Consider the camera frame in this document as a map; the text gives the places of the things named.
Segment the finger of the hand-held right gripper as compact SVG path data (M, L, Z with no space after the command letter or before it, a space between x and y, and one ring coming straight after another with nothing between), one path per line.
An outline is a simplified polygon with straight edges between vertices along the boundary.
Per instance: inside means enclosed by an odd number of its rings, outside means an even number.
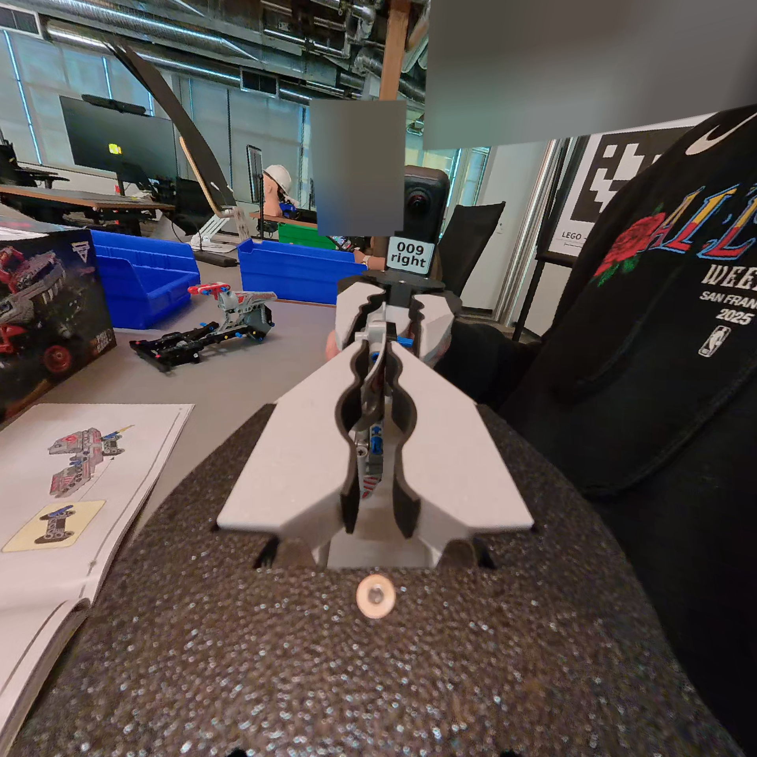
M449 348L456 316L452 293L416 293L411 299L412 352L431 369Z
M356 336L356 332L366 325L367 315L378 309L381 304L387 304L388 293L385 285L380 285L367 279L355 279L348 282L348 286L337 295L335 331L342 352L354 341L365 338ZM386 346L376 356L383 356Z

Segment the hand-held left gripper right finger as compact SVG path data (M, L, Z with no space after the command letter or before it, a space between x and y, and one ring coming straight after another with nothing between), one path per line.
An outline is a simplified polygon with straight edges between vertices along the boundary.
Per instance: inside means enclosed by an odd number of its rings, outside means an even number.
M386 444L394 520L435 567L453 542L527 531L535 523L476 403L396 341L385 387L397 429Z

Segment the grey toy brick panel assembly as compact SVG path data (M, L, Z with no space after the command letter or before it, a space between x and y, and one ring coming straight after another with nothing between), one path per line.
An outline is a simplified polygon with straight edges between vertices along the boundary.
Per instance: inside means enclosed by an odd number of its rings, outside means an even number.
M398 346L390 338L377 353L365 378L360 400L362 415L347 440L349 463L358 503L388 509L401 480L403 431L393 417L393 378L390 359Z

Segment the wooden standing desk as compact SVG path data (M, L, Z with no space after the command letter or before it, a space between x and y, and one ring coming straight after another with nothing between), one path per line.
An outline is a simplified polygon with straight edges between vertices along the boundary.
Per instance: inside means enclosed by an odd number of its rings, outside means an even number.
M140 236L145 214L171 215L175 208L151 199L55 188L1 185L2 203L39 222Z

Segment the blue plastic bin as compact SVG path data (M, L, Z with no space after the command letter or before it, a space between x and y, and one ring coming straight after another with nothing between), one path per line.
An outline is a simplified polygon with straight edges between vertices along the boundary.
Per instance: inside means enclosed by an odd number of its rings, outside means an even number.
M200 272L189 244L91 230L116 328L148 329L189 303Z
M365 271L346 251L249 239L238 246L246 291L271 291L281 300L336 304L337 283Z

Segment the green plastic bin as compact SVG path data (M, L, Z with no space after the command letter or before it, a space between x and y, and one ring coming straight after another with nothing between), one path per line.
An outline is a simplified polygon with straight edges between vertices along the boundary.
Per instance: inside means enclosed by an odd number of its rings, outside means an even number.
M278 224L279 242L299 246L336 250L336 246L325 236L319 235L317 227L301 226L293 222L280 222Z

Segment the black easel stand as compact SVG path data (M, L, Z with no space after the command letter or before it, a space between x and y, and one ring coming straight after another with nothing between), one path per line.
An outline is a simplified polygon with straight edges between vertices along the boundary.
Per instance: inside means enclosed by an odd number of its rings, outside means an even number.
M549 264L553 264L560 267L573 268L575 260L577 260L577 257L575 256L563 254L563 253L555 253L551 251L535 254L535 261L536 261L535 270L533 272L530 283L528 285L528 289L525 295L523 306L515 322L515 326L514 326L514 330L512 334L513 341L515 341L516 343L519 342L523 334L523 331L525 329L525 323L526 323L531 305L535 298L535 294L537 292L537 288L540 283L545 265L549 263Z

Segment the black toy vehicle chassis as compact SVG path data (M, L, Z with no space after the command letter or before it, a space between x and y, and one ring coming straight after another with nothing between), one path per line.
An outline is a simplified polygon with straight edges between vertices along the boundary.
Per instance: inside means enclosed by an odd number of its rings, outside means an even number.
M131 349L166 373L178 365L200 361L209 346L235 338L261 342L274 327L269 303L277 299L272 291L234 291L224 282L188 288L190 295L213 296L224 320L204 323L185 332L171 332L155 340L132 340Z

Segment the white board stand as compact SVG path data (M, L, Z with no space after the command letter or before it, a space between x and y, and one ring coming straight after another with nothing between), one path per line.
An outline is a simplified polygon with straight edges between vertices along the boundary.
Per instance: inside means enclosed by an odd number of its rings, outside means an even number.
M251 239L249 215L239 206L227 207L220 214L215 213L203 224L199 231L191 238L190 246L194 253L221 254L229 256L239 244ZM228 224L233 222L238 236L237 241L215 242L215 236Z

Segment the black and white marker poster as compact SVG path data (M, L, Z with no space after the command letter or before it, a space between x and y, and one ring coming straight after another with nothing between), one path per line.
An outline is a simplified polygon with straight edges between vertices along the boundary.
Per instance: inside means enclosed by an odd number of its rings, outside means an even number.
M590 136L569 184L547 252L577 257L616 193L704 119L704 116L690 117Z

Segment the black curved board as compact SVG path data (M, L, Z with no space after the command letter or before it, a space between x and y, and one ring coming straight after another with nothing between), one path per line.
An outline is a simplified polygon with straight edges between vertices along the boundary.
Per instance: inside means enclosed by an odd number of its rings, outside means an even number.
M237 206L230 188L213 151L205 141L194 121L165 81L160 71L152 63L143 60L125 44L107 43L108 49L129 70L129 72L153 95L165 110L179 135L184 137L196 165L213 195L215 203L222 209Z

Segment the large black monitor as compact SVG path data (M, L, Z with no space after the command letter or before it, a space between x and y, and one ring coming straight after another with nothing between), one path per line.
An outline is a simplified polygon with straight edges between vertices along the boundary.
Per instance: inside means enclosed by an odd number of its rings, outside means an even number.
M73 163L116 173L138 166L151 179L175 179L174 128L168 119L121 113L59 97Z

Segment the toy truck set box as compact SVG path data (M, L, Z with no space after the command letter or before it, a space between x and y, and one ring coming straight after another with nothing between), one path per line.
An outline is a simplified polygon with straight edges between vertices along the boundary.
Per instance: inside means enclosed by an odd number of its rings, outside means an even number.
M116 344L91 232L2 216L1 421Z

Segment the black office chair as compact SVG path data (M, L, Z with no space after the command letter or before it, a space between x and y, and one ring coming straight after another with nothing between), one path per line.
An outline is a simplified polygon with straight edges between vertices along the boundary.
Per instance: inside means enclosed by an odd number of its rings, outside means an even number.
M55 181L69 179L47 170L24 168L17 161L13 144L1 140L1 184L35 187L43 183L46 188L53 188Z

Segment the wooden post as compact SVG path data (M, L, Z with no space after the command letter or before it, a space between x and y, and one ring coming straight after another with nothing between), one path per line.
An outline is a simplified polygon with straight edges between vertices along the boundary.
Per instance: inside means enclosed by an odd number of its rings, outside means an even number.
M411 1L391 1L384 43L380 101L394 101L399 92Z

